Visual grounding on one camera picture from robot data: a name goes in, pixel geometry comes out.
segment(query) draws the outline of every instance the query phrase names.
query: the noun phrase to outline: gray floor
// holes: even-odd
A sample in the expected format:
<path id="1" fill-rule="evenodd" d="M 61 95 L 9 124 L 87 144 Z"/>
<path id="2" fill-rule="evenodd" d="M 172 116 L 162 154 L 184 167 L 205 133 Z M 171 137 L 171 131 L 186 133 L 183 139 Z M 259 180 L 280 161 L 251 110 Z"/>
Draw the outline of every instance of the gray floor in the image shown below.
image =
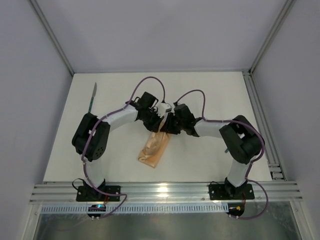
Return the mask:
<path id="1" fill-rule="evenodd" d="M 247 203 L 243 216 L 259 213 L 264 203 Z M 300 240 L 289 202 L 271 202 L 254 220 L 226 213 L 121 214 L 99 221 L 86 215 L 42 215 L 35 240 Z"/>

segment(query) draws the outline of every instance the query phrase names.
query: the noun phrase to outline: gray wall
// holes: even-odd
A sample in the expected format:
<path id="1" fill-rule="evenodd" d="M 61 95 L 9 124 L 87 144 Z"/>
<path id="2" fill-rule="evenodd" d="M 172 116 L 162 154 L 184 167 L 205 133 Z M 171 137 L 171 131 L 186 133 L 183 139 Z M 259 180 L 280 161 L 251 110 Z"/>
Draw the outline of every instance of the gray wall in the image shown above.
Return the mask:
<path id="1" fill-rule="evenodd" d="M 21 236 L 71 80 L 28 1 L 0 1 L 1 239 Z"/>
<path id="2" fill-rule="evenodd" d="M 320 1 L 296 1 L 254 77 L 287 175 L 319 229 Z"/>
<path id="3" fill-rule="evenodd" d="M 37 0 L 76 73 L 248 69 L 285 0 Z"/>

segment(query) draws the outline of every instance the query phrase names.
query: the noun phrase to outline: perforated metal strip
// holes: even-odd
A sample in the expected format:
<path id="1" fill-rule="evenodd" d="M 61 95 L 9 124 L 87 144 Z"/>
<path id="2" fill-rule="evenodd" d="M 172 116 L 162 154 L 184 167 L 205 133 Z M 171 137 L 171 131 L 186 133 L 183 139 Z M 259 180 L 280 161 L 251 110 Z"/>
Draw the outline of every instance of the perforated metal strip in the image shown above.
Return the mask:
<path id="1" fill-rule="evenodd" d="M 86 214 L 91 204 L 43 205 L 41 214 Z M 106 213 L 117 205 L 107 204 Z M 227 203 L 160 203 L 124 204 L 114 214 L 182 214 L 182 213 L 225 213 Z"/>

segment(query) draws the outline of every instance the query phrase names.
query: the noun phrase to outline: wall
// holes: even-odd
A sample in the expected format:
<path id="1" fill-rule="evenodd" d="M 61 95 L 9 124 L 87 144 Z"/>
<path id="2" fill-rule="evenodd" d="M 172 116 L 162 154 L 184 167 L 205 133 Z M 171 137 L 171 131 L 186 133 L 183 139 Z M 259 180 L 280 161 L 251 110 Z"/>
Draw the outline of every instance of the wall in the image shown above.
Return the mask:
<path id="1" fill-rule="evenodd" d="M 71 84 L 26 0 L 0 2 L 0 232 L 21 237 Z"/>
<path id="2" fill-rule="evenodd" d="M 248 69 L 285 0 L 37 0 L 76 73 Z"/>
<path id="3" fill-rule="evenodd" d="M 320 227 L 320 1 L 296 1 L 254 73 L 290 180 Z"/>

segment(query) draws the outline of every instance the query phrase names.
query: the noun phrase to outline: brown cloth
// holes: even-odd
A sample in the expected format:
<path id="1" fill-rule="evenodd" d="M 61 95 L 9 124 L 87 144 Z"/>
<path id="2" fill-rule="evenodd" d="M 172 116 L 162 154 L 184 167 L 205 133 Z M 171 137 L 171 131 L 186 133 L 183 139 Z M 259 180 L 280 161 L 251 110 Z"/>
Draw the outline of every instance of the brown cloth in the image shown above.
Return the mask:
<path id="1" fill-rule="evenodd" d="M 166 132 L 153 132 L 139 154 L 138 160 L 150 167 L 156 168 L 161 156 L 163 155 L 171 134 Z"/>

